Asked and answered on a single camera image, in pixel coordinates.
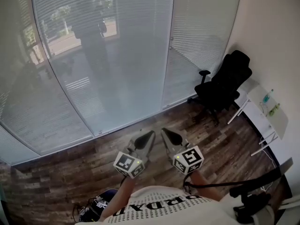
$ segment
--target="wood laminate flooring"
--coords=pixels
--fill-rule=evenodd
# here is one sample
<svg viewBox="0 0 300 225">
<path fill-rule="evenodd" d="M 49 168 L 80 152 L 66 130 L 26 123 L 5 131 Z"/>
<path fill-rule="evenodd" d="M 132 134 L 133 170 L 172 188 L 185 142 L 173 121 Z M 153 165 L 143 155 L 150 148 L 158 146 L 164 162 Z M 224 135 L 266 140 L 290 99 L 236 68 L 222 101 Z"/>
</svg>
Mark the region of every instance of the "wood laminate flooring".
<svg viewBox="0 0 300 225">
<path fill-rule="evenodd" d="M 184 131 L 188 140 L 199 146 L 205 159 L 200 171 L 209 182 L 248 180 L 273 168 L 265 153 L 250 156 L 260 147 L 260 138 L 243 116 L 227 125 L 236 112 L 233 106 L 218 114 L 218 127 L 214 127 L 210 116 L 194 124 L 191 118 L 200 110 L 198 105 L 181 104 L 112 134 L 38 160 L 14 167 L 0 162 L 0 183 L 11 221 L 19 225 L 74 224 L 75 203 L 84 206 L 89 198 L 108 188 L 119 188 L 123 176 L 114 169 L 113 162 L 118 151 L 140 130 L 154 130 L 156 141 L 150 155 L 151 163 L 140 175 L 136 190 L 150 185 L 182 187 L 184 176 L 167 161 L 160 135 L 163 127 Z M 229 188 L 218 189 L 225 195 Z M 289 195 L 285 180 L 274 182 L 268 191 L 275 209 Z"/>
</svg>

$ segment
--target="glass wall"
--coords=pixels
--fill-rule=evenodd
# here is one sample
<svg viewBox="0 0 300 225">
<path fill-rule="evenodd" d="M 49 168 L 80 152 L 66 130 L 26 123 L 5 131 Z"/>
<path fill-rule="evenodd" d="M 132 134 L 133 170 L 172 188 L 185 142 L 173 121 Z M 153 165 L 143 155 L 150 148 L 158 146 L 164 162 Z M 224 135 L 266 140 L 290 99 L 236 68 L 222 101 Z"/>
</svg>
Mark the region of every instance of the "glass wall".
<svg viewBox="0 0 300 225">
<path fill-rule="evenodd" d="M 173 0 L 33 0 L 43 45 L 95 136 L 161 110 Z"/>
<path fill-rule="evenodd" d="M 40 155 L 92 138 L 45 56 L 31 0 L 0 4 L 0 123 Z"/>
<path fill-rule="evenodd" d="M 164 106 L 195 94 L 201 70 L 217 72 L 239 0 L 174 0 Z"/>
</svg>

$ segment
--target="white wall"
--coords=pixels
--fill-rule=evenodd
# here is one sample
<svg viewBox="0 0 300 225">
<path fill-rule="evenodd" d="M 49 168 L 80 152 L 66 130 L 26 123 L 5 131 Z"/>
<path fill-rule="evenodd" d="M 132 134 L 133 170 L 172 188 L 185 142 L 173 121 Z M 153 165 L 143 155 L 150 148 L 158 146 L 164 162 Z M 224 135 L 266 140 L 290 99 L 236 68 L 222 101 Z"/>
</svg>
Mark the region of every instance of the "white wall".
<svg viewBox="0 0 300 225">
<path fill-rule="evenodd" d="M 6 219 L 3 207 L 2 207 L 1 200 L 5 201 L 6 199 L 5 199 L 5 196 L 4 196 L 2 186 L 0 184 L 0 220 L 3 222 L 4 225 L 9 225 L 8 220 Z"/>
<path fill-rule="evenodd" d="M 298 225 L 300 221 L 300 207 L 285 210 L 277 225 Z"/>
<path fill-rule="evenodd" d="M 300 0 L 240 0 L 226 52 L 235 49 L 250 57 L 252 78 L 274 89 L 289 119 L 271 149 L 280 163 L 293 157 L 286 177 L 293 194 L 300 193 Z"/>
</svg>

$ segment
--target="green bottle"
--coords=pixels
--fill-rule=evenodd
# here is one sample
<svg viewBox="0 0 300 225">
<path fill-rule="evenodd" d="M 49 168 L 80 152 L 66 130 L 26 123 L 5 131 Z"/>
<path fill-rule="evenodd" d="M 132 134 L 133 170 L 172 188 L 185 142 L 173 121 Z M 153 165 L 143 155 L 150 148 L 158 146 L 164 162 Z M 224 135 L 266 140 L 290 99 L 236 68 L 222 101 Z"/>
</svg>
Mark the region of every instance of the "green bottle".
<svg viewBox="0 0 300 225">
<path fill-rule="evenodd" d="M 269 111 L 269 116 L 273 116 L 274 113 L 275 113 L 275 111 L 276 111 L 277 109 L 279 109 L 279 106 L 280 106 L 280 103 L 278 103 L 277 105 L 275 105 L 275 106 L 271 109 L 271 111 Z"/>
</svg>

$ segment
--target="fiducial marker cube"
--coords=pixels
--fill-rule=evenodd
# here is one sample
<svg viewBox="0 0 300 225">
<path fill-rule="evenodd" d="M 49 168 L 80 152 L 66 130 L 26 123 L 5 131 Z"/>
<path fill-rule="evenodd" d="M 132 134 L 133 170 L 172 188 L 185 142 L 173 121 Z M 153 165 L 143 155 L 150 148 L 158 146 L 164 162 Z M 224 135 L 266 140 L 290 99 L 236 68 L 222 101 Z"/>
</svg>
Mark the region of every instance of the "fiducial marker cube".
<svg viewBox="0 0 300 225">
<path fill-rule="evenodd" d="M 118 153 L 113 166 L 115 167 L 115 169 L 117 169 L 118 172 L 130 178 L 135 178 L 145 169 L 142 160 L 139 160 L 123 152 Z"/>
<path fill-rule="evenodd" d="M 172 165 L 183 174 L 187 175 L 199 169 L 204 161 L 204 157 L 198 146 L 185 150 L 174 155 Z"/>
</svg>

